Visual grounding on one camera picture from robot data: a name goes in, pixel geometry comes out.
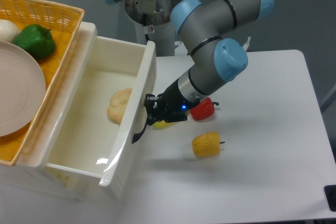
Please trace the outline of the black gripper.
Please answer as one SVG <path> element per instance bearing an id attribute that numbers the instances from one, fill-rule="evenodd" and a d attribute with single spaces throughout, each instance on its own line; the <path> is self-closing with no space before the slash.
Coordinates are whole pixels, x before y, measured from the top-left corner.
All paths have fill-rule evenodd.
<path id="1" fill-rule="evenodd" d="M 161 121 L 172 123 L 187 120 L 188 101 L 182 96 L 177 80 L 157 96 L 146 94 L 144 107 L 147 125 Z"/>

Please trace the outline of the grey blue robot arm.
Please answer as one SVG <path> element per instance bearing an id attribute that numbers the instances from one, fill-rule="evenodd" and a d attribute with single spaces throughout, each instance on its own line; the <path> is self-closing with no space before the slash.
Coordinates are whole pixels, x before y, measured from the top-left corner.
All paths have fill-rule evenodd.
<path id="1" fill-rule="evenodd" d="M 146 95 L 147 125 L 185 121 L 189 109 L 244 71 L 248 65 L 245 49 L 223 35 L 264 18 L 274 8 L 274 0 L 105 1 L 124 1 L 128 16 L 143 27 L 145 39 L 151 39 L 150 27 L 170 25 L 194 61 L 163 93 Z"/>

